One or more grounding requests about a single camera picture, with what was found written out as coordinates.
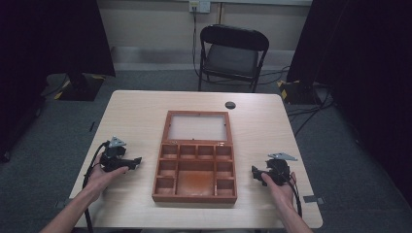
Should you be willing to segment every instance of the wooden table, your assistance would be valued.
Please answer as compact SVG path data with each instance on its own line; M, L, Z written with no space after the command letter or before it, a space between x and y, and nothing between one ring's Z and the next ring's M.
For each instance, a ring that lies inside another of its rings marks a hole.
M229 110L227 101L236 104ZM156 203L152 199L158 150L167 112L226 111L229 113L235 158L238 198L234 205L205 203ZM118 90L87 153L70 195L81 189L84 174L97 148L112 136L127 142L125 159L143 157L135 170L115 180L90 206L94 227L168 229L282 228L267 187L254 180L252 165L265 169L267 155L285 152L296 172L303 219L311 228L323 221L280 96L255 93L168 92ZM86 227L82 217L77 227Z

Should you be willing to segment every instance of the wooden tray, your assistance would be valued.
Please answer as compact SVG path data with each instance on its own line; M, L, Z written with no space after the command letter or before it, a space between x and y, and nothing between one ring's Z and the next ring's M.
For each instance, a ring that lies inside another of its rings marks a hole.
M168 112L152 197L156 202L236 202L227 112Z

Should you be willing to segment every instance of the gray carpet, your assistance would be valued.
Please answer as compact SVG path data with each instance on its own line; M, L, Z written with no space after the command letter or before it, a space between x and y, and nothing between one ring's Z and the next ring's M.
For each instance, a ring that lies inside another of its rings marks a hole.
M278 77L263 76L260 83ZM63 79L50 76L45 93ZM50 95L41 115L11 150L11 162L0 164L0 232L38 232L58 213L54 204L69 196L117 89L196 91L197 78L193 71L122 71L103 83L94 102L56 101ZM203 89L250 92L246 85L228 83L205 83ZM257 92L279 90L269 83L259 85ZM319 94L324 98L326 91L320 89ZM312 107L286 105L288 111ZM309 116L292 116L292 129ZM320 205L324 225L316 232L411 232L410 207L385 171L356 143L355 135L350 122L330 107L314 115L296 137L314 192L326 201Z

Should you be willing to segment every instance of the person's left hand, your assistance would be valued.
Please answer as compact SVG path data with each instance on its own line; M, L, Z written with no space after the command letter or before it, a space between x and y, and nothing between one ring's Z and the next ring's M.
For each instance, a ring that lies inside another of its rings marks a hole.
M92 202L96 201L100 193L109 185L116 177L128 171L128 167L120 167L112 172L105 172L100 166L100 158L102 154L97 155L94 162L93 170L88 178L88 183L85 187L93 195Z

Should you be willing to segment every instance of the wall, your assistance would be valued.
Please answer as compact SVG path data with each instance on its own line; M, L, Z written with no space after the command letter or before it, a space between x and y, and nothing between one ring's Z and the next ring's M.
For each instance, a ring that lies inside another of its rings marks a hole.
M220 21L262 32L271 51L286 51L292 59L310 4L307 0L272 1L294 5L212 2L210 14L197 14L197 40L201 28ZM100 0L98 4L111 47L191 51L194 23L188 1Z

